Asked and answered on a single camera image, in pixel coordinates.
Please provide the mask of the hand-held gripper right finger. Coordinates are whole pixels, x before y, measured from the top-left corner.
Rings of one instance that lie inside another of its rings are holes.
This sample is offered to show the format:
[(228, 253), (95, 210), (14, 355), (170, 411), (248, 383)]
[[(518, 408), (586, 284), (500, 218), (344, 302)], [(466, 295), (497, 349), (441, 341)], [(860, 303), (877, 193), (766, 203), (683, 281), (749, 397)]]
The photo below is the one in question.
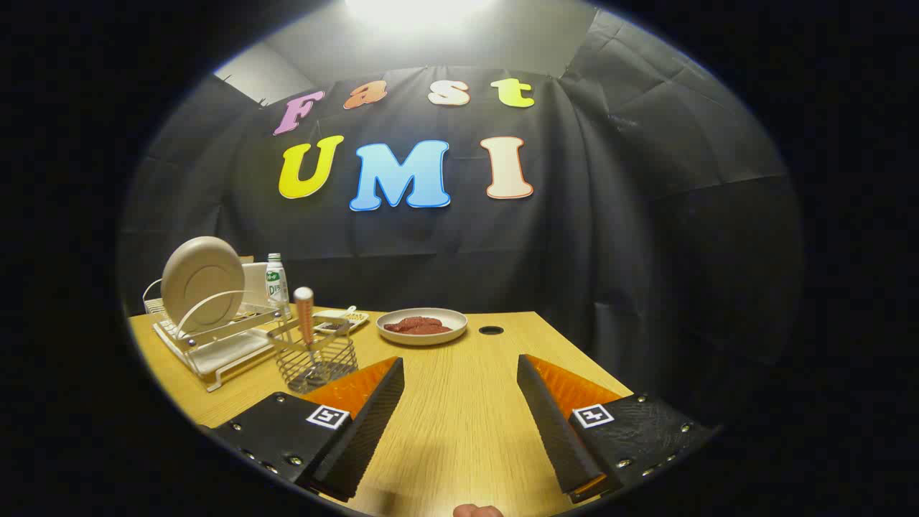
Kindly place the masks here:
[(519, 356), (516, 383), (561, 491), (572, 503), (637, 490), (721, 431), (660, 397), (617, 395), (534, 355)]

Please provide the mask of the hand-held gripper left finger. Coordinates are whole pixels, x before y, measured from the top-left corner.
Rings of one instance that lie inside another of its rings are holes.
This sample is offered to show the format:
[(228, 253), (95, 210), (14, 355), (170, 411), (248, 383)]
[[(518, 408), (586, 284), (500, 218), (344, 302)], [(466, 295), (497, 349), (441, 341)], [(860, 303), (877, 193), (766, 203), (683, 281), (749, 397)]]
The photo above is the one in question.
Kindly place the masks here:
[(303, 490), (353, 498), (405, 386), (390, 357), (305, 395), (270, 393), (207, 437)]

